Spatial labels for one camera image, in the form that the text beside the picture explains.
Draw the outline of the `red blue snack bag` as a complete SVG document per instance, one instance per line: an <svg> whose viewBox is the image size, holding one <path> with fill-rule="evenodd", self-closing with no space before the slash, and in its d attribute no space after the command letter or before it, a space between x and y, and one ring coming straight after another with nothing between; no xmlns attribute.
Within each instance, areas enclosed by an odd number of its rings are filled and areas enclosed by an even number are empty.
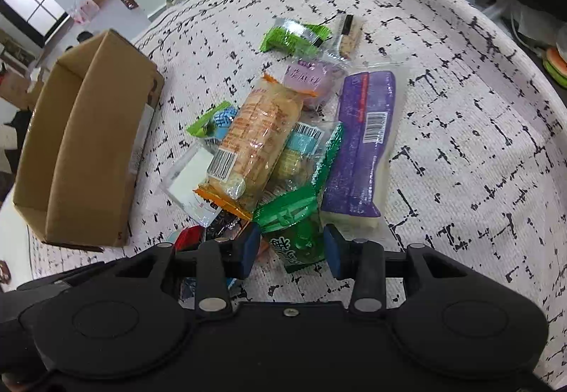
<svg viewBox="0 0 567 392"><path fill-rule="evenodd" d="M205 235L205 228L201 225L182 229L174 242L177 252L197 250Z"/></svg>

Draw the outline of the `blue green candy pack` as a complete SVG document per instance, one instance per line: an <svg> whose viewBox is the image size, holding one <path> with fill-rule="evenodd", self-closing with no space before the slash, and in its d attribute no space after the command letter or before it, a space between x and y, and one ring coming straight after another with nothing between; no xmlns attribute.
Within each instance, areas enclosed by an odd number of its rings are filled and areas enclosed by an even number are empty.
<svg viewBox="0 0 567 392"><path fill-rule="evenodd" d="M190 136L203 140L208 144L220 144L228 134L232 122L238 114L238 109L228 101L222 101L214 108L191 124L186 132Z"/></svg>

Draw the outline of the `brown cardboard box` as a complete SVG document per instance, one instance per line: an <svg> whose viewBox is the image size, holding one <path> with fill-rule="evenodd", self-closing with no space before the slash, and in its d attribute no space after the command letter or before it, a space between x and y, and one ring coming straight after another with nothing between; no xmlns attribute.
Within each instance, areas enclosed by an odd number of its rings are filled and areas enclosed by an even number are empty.
<svg viewBox="0 0 567 392"><path fill-rule="evenodd" d="M24 140L13 204L46 244L119 247L164 79L114 29L64 53Z"/></svg>

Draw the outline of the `dark green snack bag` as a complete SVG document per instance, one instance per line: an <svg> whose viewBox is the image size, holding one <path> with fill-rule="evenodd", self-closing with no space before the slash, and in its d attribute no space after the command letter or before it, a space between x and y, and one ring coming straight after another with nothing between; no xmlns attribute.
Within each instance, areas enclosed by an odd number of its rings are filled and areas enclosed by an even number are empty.
<svg viewBox="0 0 567 392"><path fill-rule="evenodd" d="M319 208L343 141L343 124L340 121L334 123L335 130L315 165L311 180L295 191L280 195L270 193L266 185L253 216L262 230L262 237L289 273L324 258Z"/></svg>

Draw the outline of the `purple long snack pack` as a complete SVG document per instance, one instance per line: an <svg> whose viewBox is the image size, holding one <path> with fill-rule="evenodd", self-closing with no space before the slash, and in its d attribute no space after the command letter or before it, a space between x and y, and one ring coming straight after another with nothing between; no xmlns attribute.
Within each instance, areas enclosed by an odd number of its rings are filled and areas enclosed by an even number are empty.
<svg viewBox="0 0 567 392"><path fill-rule="evenodd" d="M343 136L320 207L321 219L350 239L378 239L405 83L386 67L346 76L338 102Z"/></svg>

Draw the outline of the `pink plastic bag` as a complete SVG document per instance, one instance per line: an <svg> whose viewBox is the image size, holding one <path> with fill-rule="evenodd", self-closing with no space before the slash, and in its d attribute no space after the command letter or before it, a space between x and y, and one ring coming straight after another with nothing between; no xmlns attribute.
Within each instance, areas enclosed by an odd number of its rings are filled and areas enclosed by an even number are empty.
<svg viewBox="0 0 567 392"><path fill-rule="evenodd" d="M79 25L89 24L98 14L100 7L93 0L73 2L69 15Z"/></svg>

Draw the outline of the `lilac round snack pack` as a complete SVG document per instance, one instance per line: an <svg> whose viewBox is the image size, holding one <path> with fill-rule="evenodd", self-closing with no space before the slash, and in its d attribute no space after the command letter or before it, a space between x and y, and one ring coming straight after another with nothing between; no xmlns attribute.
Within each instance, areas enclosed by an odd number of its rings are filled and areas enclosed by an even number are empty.
<svg viewBox="0 0 567 392"><path fill-rule="evenodd" d="M335 63L322 60L297 59L290 64L282 84L304 96L304 107L317 110L341 84L345 70Z"/></svg>

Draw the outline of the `orange rice cracker pack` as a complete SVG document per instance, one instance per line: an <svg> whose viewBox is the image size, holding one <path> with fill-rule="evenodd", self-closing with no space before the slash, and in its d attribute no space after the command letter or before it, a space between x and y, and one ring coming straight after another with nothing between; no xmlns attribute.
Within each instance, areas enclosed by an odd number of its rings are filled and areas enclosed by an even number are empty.
<svg viewBox="0 0 567 392"><path fill-rule="evenodd" d="M251 220L264 188L298 123L304 100L298 92L264 75L255 84L194 190L205 200Z"/></svg>

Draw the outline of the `black framed window door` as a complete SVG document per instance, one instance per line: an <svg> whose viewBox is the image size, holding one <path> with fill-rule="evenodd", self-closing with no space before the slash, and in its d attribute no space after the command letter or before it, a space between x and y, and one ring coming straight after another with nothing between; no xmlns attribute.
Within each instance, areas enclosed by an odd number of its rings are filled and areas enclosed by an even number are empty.
<svg viewBox="0 0 567 392"><path fill-rule="evenodd" d="M1 0L1 14L38 47L68 17L55 0Z"/></svg>

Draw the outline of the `small biscuit stick pack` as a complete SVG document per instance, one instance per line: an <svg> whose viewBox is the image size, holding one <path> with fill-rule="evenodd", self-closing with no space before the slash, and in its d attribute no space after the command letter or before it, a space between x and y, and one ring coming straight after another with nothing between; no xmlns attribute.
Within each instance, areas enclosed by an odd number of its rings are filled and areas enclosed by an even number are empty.
<svg viewBox="0 0 567 392"><path fill-rule="evenodd" d="M350 59L359 43L364 20L354 14L343 14L337 30L336 49L338 54Z"/></svg>

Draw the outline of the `white sesame snack pack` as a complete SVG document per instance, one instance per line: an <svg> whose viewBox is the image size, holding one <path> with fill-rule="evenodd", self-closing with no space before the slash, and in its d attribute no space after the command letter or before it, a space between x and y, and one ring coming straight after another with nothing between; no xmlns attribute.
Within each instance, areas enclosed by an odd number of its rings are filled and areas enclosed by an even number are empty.
<svg viewBox="0 0 567 392"><path fill-rule="evenodd" d="M165 175L161 189L191 219L207 228L217 218L220 208L196 193L207 179L212 153L202 144L192 144Z"/></svg>

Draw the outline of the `teal label cookie pack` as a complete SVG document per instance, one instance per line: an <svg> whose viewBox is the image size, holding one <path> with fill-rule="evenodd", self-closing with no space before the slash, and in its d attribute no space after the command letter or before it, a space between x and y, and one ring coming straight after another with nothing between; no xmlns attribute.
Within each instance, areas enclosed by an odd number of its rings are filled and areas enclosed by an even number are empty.
<svg viewBox="0 0 567 392"><path fill-rule="evenodd" d="M295 124L266 190L280 195L295 191L308 183L335 127L336 123L333 121L322 123L299 121Z"/></svg>

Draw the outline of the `light green snack pack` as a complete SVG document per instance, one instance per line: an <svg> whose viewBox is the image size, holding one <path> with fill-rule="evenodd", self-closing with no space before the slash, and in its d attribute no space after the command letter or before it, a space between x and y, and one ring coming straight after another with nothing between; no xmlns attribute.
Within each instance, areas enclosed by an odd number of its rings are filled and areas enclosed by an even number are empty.
<svg viewBox="0 0 567 392"><path fill-rule="evenodd" d="M263 35L259 50L275 50L311 58L320 55L323 44L331 36L331 30L325 25L302 24L289 18L276 18Z"/></svg>

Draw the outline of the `burger shaped toy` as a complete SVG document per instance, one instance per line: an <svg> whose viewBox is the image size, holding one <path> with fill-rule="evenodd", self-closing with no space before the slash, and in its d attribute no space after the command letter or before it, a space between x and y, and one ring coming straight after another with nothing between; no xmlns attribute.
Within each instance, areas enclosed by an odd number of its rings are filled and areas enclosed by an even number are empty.
<svg viewBox="0 0 567 392"><path fill-rule="evenodd" d="M567 88L567 64L560 56L557 48L546 49L543 66L560 87Z"/></svg>

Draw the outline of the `white patterned bed blanket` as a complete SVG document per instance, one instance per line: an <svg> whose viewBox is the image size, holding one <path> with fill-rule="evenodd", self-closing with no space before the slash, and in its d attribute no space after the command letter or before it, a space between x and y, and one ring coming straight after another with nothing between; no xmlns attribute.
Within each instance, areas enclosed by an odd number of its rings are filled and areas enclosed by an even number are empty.
<svg viewBox="0 0 567 392"><path fill-rule="evenodd" d="M537 372L566 380L566 108L545 75L466 0L189 0L134 41L162 73L129 239L91 253L31 238L34 277L131 256L189 218L161 190L189 148L187 127L220 101L242 103L288 59L259 44L278 17L364 21L362 63L400 60L405 108L389 159L387 245L424 243L535 301L549 323Z"/></svg>

